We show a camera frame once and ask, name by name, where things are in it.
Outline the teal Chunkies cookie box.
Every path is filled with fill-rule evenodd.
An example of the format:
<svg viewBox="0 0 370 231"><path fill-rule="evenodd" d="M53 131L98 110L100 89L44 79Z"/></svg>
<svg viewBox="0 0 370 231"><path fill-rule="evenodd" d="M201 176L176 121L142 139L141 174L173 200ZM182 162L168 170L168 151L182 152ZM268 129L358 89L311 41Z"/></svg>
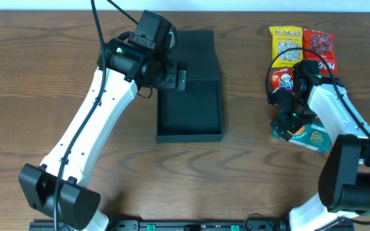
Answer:
<svg viewBox="0 0 370 231"><path fill-rule="evenodd" d="M285 121L275 120L270 123L272 136L283 141L296 144L319 153L330 149L331 139L323 124L318 120L311 120L305 124L285 124Z"/></svg>

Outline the red Hello Panda box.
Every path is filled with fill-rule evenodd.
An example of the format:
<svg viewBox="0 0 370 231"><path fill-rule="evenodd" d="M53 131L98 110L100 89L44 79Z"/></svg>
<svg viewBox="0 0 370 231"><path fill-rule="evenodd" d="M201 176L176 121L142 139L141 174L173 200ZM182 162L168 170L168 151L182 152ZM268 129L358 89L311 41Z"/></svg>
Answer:
<svg viewBox="0 0 370 231"><path fill-rule="evenodd" d="M281 88L293 91L294 75L291 67L273 68L270 72L270 80L274 90Z"/></svg>

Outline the dark green box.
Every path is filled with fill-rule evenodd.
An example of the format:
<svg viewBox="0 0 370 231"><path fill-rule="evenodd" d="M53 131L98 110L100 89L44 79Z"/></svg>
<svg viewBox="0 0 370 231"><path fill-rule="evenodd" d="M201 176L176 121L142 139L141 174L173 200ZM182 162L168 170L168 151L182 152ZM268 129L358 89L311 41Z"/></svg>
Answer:
<svg viewBox="0 0 370 231"><path fill-rule="evenodd" d="M220 142L224 137L221 73L212 30L178 31L168 58L186 71L184 90L157 92L158 143Z"/></svg>

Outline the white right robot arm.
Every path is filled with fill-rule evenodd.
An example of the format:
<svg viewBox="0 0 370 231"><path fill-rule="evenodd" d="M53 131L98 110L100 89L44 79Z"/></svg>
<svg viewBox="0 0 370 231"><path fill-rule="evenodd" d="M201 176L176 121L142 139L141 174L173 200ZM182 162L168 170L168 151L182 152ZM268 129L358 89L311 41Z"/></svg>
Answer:
<svg viewBox="0 0 370 231"><path fill-rule="evenodd" d="M370 126L335 76L298 74L294 91L267 90L282 115L271 126L285 140L318 118L333 144L317 194L288 214L291 230L327 230L340 223L370 225Z"/></svg>

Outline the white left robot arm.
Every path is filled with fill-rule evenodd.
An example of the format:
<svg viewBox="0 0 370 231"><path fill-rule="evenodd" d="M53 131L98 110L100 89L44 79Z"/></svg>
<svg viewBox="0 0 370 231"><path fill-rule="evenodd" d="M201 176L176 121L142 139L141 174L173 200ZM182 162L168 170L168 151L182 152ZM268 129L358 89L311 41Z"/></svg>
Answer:
<svg viewBox="0 0 370 231"><path fill-rule="evenodd" d="M107 230L101 196L88 188L114 125L142 88L177 89L168 55L177 39L160 47L145 38L114 38L102 44L89 92L71 124L38 166L25 164L19 184L28 205L53 218L53 229Z"/></svg>

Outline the yellow snack bag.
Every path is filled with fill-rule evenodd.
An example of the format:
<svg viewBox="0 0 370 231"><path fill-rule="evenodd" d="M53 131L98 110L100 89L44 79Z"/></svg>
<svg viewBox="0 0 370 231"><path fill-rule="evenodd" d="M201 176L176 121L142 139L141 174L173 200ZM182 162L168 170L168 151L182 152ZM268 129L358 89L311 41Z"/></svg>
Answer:
<svg viewBox="0 0 370 231"><path fill-rule="evenodd" d="M271 26L272 35L272 58L287 49L303 46L303 29L297 26ZM294 64L303 59L303 52L300 49L287 51L279 56L272 67L293 67Z"/></svg>

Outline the red Hacks candy bag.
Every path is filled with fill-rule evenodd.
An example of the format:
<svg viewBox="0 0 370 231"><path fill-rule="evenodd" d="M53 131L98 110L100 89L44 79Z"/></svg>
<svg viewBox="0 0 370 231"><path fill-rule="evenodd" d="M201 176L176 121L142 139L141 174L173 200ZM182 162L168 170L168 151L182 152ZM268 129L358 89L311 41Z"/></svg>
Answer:
<svg viewBox="0 0 370 231"><path fill-rule="evenodd" d="M303 29L303 47L323 57L331 72L337 74L338 65L335 58L334 40L333 34Z"/></svg>

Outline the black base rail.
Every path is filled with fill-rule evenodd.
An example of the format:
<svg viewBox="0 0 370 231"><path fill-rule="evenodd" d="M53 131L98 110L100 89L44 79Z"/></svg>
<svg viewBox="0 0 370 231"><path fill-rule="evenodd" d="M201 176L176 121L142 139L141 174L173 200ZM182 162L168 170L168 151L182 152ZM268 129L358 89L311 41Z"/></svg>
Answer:
<svg viewBox="0 0 370 231"><path fill-rule="evenodd" d="M53 222L34 221L29 225L29 231L54 231ZM138 221L119 220L110 222L105 230L112 231L272 231L290 230L282 220L251 219L247 222L208 222L208 221ZM339 223L328 231L354 231L351 223Z"/></svg>

